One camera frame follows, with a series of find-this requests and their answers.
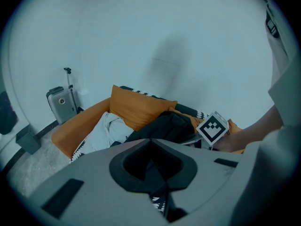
human hand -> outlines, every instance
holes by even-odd
[[[214,149],[217,149],[220,152],[231,153],[236,151],[238,145],[238,138],[236,134],[232,134],[226,137],[219,139],[213,146]]]

white wall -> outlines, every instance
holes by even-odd
[[[126,85],[244,128],[272,106],[264,21],[261,0],[25,0],[11,79],[35,132],[55,120],[46,92],[66,85],[66,66],[84,108]]]
[[[8,94],[10,103],[18,116],[17,123],[14,128],[6,135],[0,136],[0,169],[3,169],[4,166],[9,162],[9,160],[15,155],[15,153],[21,148],[15,143],[16,134],[27,126],[29,123],[25,117],[18,99],[15,94],[14,86],[11,81],[11,73],[9,67],[9,42],[10,34],[12,28],[12,22],[14,15],[11,16],[7,25],[1,35],[0,43],[0,70],[5,90]]]
[[[16,96],[33,130],[55,120],[46,93],[66,86],[64,67],[78,87],[77,37],[88,0],[24,0],[13,22],[9,59]]]
[[[262,0],[90,0],[79,39],[91,104],[126,85],[247,127],[273,104],[265,18]]]

silver suitcase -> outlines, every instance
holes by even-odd
[[[77,115],[72,91],[61,86],[55,87],[46,94],[50,108],[59,124],[63,124]]]

gray floor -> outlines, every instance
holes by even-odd
[[[69,164],[69,158],[51,142],[51,135],[58,127],[41,138],[41,148],[38,151],[33,155],[25,153],[8,172],[10,186],[25,197]]]

black slot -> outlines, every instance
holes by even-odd
[[[129,192],[149,193],[145,183],[147,165],[152,160],[169,191],[185,189],[195,177],[196,162],[163,143],[146,139],[141,143],[117,154],[109,164],[112,178]]]
[[[53,217],[59,218],[83,184],[83,181],[70,179],[44,204],[42,209]]]
[[[214,162],[221,164],[221,165],[229,166],[232,168],[235,168],[238,164],[238,162],[236,162],[236,161],[229,161],[229,160],[222,159],[222,158],[215,159]]]

